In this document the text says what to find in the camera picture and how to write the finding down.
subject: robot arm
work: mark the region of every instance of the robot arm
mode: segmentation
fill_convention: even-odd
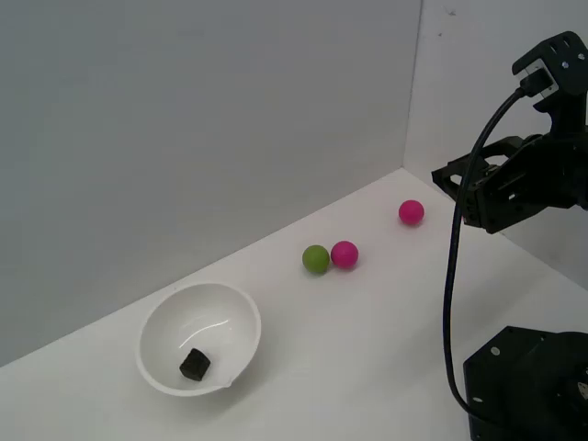
[[[487,145],[476,158],[462,212],[467,225],[489,233],[547,207],[588,209],[588,50],[576,34],[564,32],[539,43],[513,65],[513,73],[521,85],[540,89],[534,107],[549,113],[552,125],[544,135]],[[506,161],[490,164],[493,156]],[[435,184],[454,200],[468,159],[462,156],[432,173]]]

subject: white wall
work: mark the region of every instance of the white wall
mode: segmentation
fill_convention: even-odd
[[[4,2],[0,365],[401,166],[419,10]]]
[[[587,17],[585,0],[424,0],[404,166],[432,185],[431,171],[468,153],[518,86],[513,62],[564,30],[588,43]],[[548,130],[548,116],[523,100],[491,141]],[[547,209],[505,234],[588,288],[588,213]]]

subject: wire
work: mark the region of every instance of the wire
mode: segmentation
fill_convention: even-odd
[[[459,248],[459,231],[461,229],[461,207],[463,207],[465,198],[466,198],[466,190],[469,187],[469,181],[471,180],[471,176],[473,174],[474,164],[476,160],[480,156],[481,150],[484,147],[484,144],[490,137],[490,134],[498,124],[498,122],[503,118],[504,114],[516,103],[519,99],[526,96],[525,90],[523,88],[518,87],[507,99],[504,103],[498,107],[496,113],[490,118],[486,127],[481,132],[480,137],[474,144],[471,154],[469,155],[468,162],[466,165],[466,171],[464,175],[461,177],[461,182],[459,184],[458,189],[458,196],[456,198],[456,207],[453,210],[453,223],[451,226],[451,242],[449,244],[449,258],[447,262],[447,276],[445,280],[445,295],[443,297],[443,352],[445,355],[445,366],[447,370],[447,381],[449,382],[449,388],[451,389],[451,393],[453,394],[454,398],[461,406],[461,408],[466,411],[470,416],[473,418],[480,420],[484,423],[491,424],[495,427],[501,428],[500,424],[491,421],[490,419],[480,415],[474,409],[472,409],[468,403],[461,397],[458,389],[458,385],[456,384],[456,376],[455,370],[453,367],[453,355],[451,352],[451,303],[453,300],[453,286],[456,278],[456,269],[458,266],[458,248]]]

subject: black cube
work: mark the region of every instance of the black cube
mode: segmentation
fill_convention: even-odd
[[[210,360],[197,349],[192,349],[180,366],[180,372],[187,379],[202,381],[209,366]]]

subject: magenta ball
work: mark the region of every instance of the magenta ball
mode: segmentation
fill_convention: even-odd
[[[331,260],[335,266],[343,269],[351,269],[357,263],[359,250],[348,241],[336,243],[331,250]]]
[[[406,200],[398,209],[401,221],[406,225],[417,225],[424,217],[424,207],[418,200]]]

